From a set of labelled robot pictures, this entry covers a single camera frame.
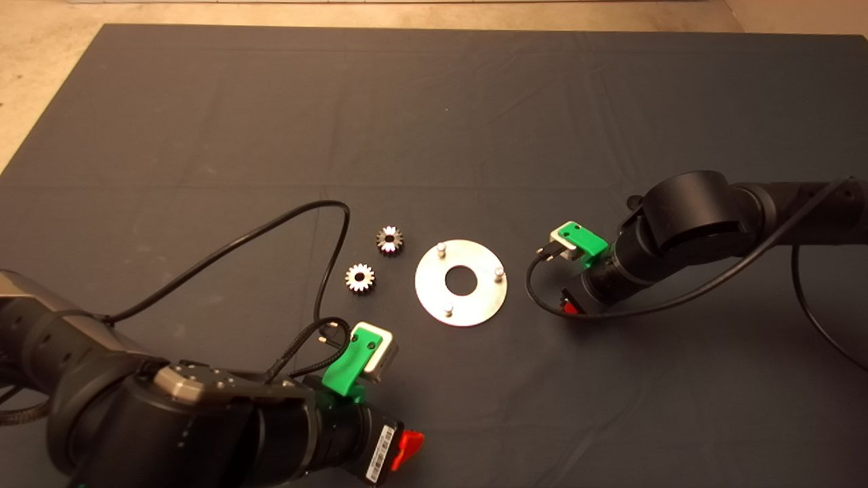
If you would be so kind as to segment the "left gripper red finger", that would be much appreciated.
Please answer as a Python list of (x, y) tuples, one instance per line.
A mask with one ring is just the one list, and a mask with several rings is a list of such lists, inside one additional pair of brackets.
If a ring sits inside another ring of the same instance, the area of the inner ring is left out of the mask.
[(425, 435), (417, 430), (403, 430), (397, 452), (393, 458), (393, 472), (397, 472), (404, 463), (412, 458), (424, 445)]

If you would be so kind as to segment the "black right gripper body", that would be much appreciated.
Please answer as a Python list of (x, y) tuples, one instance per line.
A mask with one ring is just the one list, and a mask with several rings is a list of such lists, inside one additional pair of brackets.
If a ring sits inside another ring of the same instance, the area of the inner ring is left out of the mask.
[(642, 282), (633, 280), (611, 253), (604, 253), (592, 265), (571, 278), (561, 289), (582, 313), (598, 314), (623, 302), (642, 290)]

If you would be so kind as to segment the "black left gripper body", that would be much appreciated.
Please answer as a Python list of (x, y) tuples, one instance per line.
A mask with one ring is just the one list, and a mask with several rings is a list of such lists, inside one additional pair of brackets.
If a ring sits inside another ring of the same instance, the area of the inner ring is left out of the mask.
[(366, 485), (384, 485), (399, 454), (404, 423), (367, 403), (319, 401), (315, 469), (340, 468)]

